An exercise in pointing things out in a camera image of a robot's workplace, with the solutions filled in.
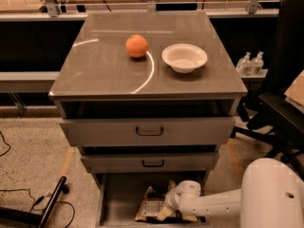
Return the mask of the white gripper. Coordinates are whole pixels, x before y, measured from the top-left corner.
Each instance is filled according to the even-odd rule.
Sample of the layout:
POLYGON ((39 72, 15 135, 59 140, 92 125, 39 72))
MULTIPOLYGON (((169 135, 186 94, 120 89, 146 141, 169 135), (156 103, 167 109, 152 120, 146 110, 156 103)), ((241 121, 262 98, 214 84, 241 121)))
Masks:
POLYGON ((168 190, 164 202, 165 205, 161 207, 160 212, 157 215, 157 220, 164 221, 174 213, 174 210, 179 209, 180 195, 177 193, 176 187, 177 184, 173 180, 168 182, 168 190))

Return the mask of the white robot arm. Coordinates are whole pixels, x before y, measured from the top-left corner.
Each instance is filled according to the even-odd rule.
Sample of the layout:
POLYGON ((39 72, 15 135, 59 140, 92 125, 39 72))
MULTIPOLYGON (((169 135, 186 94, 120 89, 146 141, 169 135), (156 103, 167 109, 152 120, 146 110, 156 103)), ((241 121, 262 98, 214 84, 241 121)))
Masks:
POLYGON ((185 180, 171 188, 157 219, 175 211, 190 218, 239 215, 240 228, 304 228, 304 181, 286 164, 268 158, 251 162, 239 189, 209 196, 185 180))

